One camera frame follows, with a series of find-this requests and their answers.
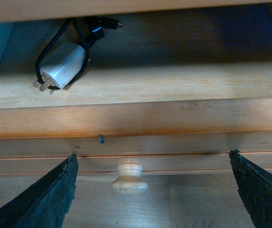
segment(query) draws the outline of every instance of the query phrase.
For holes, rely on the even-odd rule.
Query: black cable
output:
[[[57,42],[57,40],[60,38],[60,36],[62,36],[62,34],[65,32],[66,28],[68,27],[68,25],[70,24],[70,22],[73,21],[74,24],[74,28],[77,32],[77,34],[79,35],[80,39],[81,39],[81,46],[84,48],[85,50],[85,58],[83,60],[83,64],[81,69],[79,70],[79,72],[72,78],[72,80],[66,85],[71,85],[72,83],[76,82],[77,80],[79,80],[82,76],[82,74],[84,73],[85,69],[87,68],[87,64],[89,61],[89,48],[88,45],[86,43],[86,38],[83,36],[77,19],[76,18],[68,18],[66,19],[66,21],[64,22],[64,24],[61,26],[60,30],[58,31],[58,33],[54,36],[54,38],[47,44],[47,46],[43,49],[43,51],[41,52],[41,54],[39,55],[36,63],[35,63],[35,69],[36,69],[36,74],[37,74],[37,78],[38,78],[38,82],[42,85],[44,84],[44,81],[42,79],[41,73],[40,73],[40,63],[42,62],[43,58],[45,57],[45,55],[50,51],[51,47]],[[48,87],[48,89],[52,89],[52,90],[58,90],[60,89],[59,87],[55,86],[55,85],[51,85]]]

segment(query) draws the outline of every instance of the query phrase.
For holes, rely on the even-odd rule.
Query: metal prong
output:
[[[118,23],[117,29],[122,29],[122,27],[123,27],[123,24],[122,23]]]
[[[38,80],[33,83],[33,86],[36,87],[36,88],[38,88],[40,85],[41,84],[38,82]]]
[[[39,87],[39,89],[44,92],[50,85],[52,84],[52,80],[48,78],[43,85]]]

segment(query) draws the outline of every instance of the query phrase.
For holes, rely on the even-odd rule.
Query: black connector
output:
[[[84,23],[88,26],[90,35],[87,36],[87,45],[90,48],[94,43],[104,37],[104,31],[102,28],[107,29],[119,29],[123,27],[123,24],[118,20],[104,18],[104,17],[84,17]]]

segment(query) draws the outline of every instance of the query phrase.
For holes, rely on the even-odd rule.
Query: white power adapter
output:
[[[83,47],[63,42],[41,62],[40,73],[46,81],[42,85],[35,81],[33,85],[39,87],[42,92],[52,84],[63,89],[81,69],[84,54]]]

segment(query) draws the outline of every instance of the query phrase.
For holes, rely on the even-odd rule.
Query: plug prongs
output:
[[[39,90],[41,90],[42,92],[44,92],[51,84],[52,84],[52,80],[50,78],[48,78],[40,87]]]

